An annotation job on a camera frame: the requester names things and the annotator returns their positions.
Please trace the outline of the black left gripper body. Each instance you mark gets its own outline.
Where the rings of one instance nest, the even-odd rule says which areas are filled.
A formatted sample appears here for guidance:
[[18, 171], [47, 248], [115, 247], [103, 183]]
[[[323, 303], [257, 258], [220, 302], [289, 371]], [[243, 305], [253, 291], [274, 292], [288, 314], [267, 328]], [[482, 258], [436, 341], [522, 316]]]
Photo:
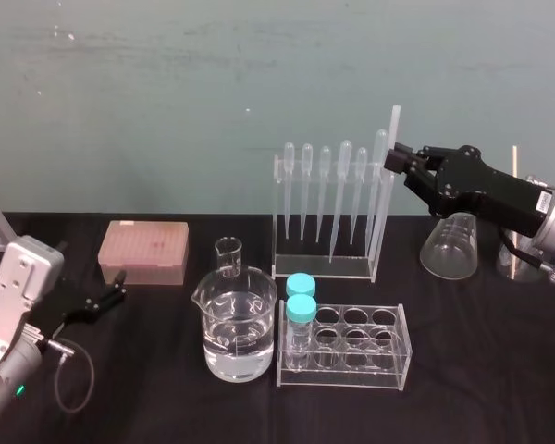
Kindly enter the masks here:
[[46, 339], [56, 337], [65, 327], [88, 319], [89, 296], [72, 280], [60, 277], [40, 302], [40, 330]]

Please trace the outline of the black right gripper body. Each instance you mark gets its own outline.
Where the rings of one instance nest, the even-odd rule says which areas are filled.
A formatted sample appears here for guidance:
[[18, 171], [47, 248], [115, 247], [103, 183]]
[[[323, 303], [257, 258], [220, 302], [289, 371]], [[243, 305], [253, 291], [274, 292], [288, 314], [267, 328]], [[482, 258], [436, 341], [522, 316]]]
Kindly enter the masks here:
[[549, 215], [553, 191], [488, 166], [473, 146], [433, 148], [431, 166], [436, 216], [469, 213], [532, 238]]

